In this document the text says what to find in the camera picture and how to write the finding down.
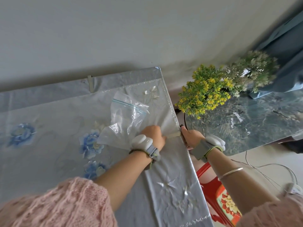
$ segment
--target blue flower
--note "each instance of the blue flower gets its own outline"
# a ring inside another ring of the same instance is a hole
[[[30,144],[35,133],[35,128],[29,123],[21,123],[12,130],[8,146]]]
[[[90,133],[86,133],[79,138],[81,145],[80,154],[83,154],[83,158],[92,159],[97,153],[101,153],[104,145],[97,143],[99,135],[99,130],[91,130]]]
[[[96,161],[89,161],[87,164],[84,165],[84,169],[84,177],[90,180],[95,180],[107,170],[107,167],[102,163],[97,163]]]

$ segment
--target person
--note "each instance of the person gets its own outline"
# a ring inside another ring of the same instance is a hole
[[[205,137],[196,130],[181,127],[188,149]],[[159,151],[165,145],[159,126],[148,126],[142,132],[153,140]],[[231,198],[243,214],[237,227],[303,226],[303,199],[292,195],[279,200],[237,163],[218,148],[207,154],[207,160]],[[0,226],[118,226],[114,216],[138,176],[152,159],[143,151],[134,151],[99,176],[94,182],[76,177],[60,183],[43,195],[24,196],[5,204],[0,210]]]

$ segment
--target blue curtain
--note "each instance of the blue curtain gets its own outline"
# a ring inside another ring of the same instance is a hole
[[[272,84],[250,93],[252,98],[303,88],[303,11],[278,27],[257,50],[276,57],[280,69]]]

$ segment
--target electrical wire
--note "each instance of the electrical wire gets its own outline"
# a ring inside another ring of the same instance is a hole
[[[270,183],[271,183],[271,185],[273,185],[274,187],[275,187],[275,185],[271,182],[271,181],[273,181],[275,184],[277,184],[279,187],[281,187],[282,188],[282,186],[280,186],[278,183],[276,183],[273,179],[271,179],[271,178],[269,178],[268,176],[266,176],[265,174],[263,174],[258,168],[261,168],[261,167],[265,167],[265,166],[270,166],[270,165],[278,165],[278,166],[283,166],[283,167],[285,167],[285,168],[287,168],[287,170],[291,173],[291,177],[292,177],[292,179],[293,179],[293,176],[294,176],[294,178],[295,178],[295,183],[296,184],[298,184],[298,180],[297,180],[297,176],[296,176],[296,174],[292,171],[292,169],[290,169],[289,167],[287,167],[287,166],[285,166],[285,165],[282,165],[282,164],[278,164],[278,163],[270,163],[270,164],[266,164],[266,165],[263,165],[263,166],[252,166],[251,164],[249,164],[249,162],[248,162],[248,160],[247,160],[247,151],[246,151],[246,153],[245,153],[245,161],[246,161],[246,163],[244,163],[244,162],[240,162],[240,161],[236,161],[236,160],[233,160],[234,162],[237,162],[237,163],[242,163],[242,164],[245,164],[245,165],[247,165],[247,166],[249,166],[249,167],[252,167],[252,168],[254,168],[255,170],[257,170],[257,171],[259,171]]]

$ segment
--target textured pink fabric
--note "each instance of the textured pink fabric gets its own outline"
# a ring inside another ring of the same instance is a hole
[[[0,209],[0,226],[118,226],[108,192],[91,180],[69,179],[40,196],[25,196]]]
[[[266,202],[245,214],[236,227],[302,227],[303,197],[289,195],[277,202]]]

